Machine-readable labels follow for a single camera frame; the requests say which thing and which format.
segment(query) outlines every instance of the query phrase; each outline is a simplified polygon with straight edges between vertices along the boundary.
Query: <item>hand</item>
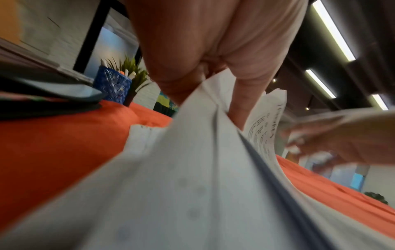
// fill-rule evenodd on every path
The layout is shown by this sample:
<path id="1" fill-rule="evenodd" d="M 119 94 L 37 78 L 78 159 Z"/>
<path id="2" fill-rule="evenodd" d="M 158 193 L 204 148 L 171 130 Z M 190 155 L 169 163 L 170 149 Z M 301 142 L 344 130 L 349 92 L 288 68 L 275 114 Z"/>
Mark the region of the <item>hand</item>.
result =
<path id="1" fill-rule="evenodd" d="M 229 117 L 243 129 L 280 68 L 307 0 L 127 0 L 150 77 L 180 105 L 205 79 L 236 76 Z"/>
<path id="2" fill-rule="evenodd" d="M 320 167 L 326 168 L 340 164 L 395 164 L 395 112 L 371 113 L 358 119 L 338 116 L 319 119 L 283 131 L 303 133 L 304 136 L 287 146 L 298 146 L 300 156 L 327 151 L 334 158 Z"/>

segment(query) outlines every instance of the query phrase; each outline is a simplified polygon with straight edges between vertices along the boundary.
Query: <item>blue pen holder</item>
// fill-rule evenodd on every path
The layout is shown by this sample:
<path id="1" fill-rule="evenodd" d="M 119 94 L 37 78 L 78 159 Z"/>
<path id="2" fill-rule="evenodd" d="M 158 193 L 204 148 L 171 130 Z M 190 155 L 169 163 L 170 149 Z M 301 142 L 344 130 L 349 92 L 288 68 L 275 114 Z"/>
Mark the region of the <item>blue pen holder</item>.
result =
<path id="1" fill-rule="evenodd" d="M 106 93 L 104 100 L 123 104 L 130 89 L 132 80 L 116 70 L 100 66 L 93 87 Z"/>

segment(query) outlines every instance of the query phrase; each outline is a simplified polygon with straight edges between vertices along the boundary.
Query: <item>dark ceiling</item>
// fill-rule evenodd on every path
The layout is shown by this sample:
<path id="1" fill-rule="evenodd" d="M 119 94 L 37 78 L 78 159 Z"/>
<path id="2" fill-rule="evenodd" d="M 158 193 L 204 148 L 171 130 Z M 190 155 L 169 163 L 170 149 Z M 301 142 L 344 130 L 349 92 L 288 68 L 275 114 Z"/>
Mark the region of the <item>dark ceiling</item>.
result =
<path id="1" fill-rule="evenodd" d="M 319 25 L 316 13 L 309 7 L 277 81 L 270 84 L 268 91 L 288 90 L 287 108 L 298 117 L 328 109 L 371 107 L 367 98 L 373 93 L 386 94 L 387 105 L 394 104 L 395 1 L 322 2 L 356 60 L 347 63 L 339 58 L 336 48 L 325 36 L 326 27 Z M 337 98 L 325 97 L 305 76 L 307 69 L 313 69 Z"/>

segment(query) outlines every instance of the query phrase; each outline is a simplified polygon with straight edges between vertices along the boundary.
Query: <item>linear light fixture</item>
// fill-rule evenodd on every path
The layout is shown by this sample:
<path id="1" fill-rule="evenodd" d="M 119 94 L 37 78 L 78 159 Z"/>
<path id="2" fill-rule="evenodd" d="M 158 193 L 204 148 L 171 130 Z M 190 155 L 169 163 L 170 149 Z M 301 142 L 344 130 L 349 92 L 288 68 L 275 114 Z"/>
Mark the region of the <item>linear light fixture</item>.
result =
<path id="1" fill-rule="evenodd" d="M 354 54 L 351 52 L 346 41 L 340 34 L 339 30 L 337 29 L 335 23 L 333 22 L 332 18 L 330 17 L 325 6 L 322 4 L 321 0 L 318 0 L 315 3 L 313 3 L 313 8 L 317 11 L 318 15 L 324 22 L 326 28 L 329 30 L 330 34 L 336 41 L 339 48 L 342 50 L 343 54 L 346 56 L 347 60 L 349 62 L 355 60 Z"/>
<path id="2" fill-rule="evenodd" d="M 387 105 L 384 103 L 383 99 L 381 98 L 380 95 L 374 94 L 372 95 L 373 99 L 376 101 L 376 103 L 380 106 L 382 110 L 388 110 Z"/>
<path id="3" fill-rule="evenodd" d="M 327 93 L 332 99 L 336 98 L 336 96 L 328 89 L 327 86 L 314 74 L 312 70 L 306 70 L 306 73 L 309 74 L 313 78 L 313 80 L 322 88 L 325 93 Z"/>

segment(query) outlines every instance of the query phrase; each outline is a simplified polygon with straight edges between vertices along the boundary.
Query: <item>red cloth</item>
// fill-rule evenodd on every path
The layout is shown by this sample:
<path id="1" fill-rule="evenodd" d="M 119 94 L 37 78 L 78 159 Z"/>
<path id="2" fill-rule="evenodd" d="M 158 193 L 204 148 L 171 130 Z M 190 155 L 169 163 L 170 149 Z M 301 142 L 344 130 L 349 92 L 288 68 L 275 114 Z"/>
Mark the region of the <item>red cloth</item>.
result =
<path id="1" fill-rule="evenodd" d="M 123 150 L 130 125 L 171 118 L 132 103 L 101 102 L 91 112 L 0 123 L 0 229 L 87 176 Z M 302 192 L 395 238 L 395 210 L 277 157 Z"/>

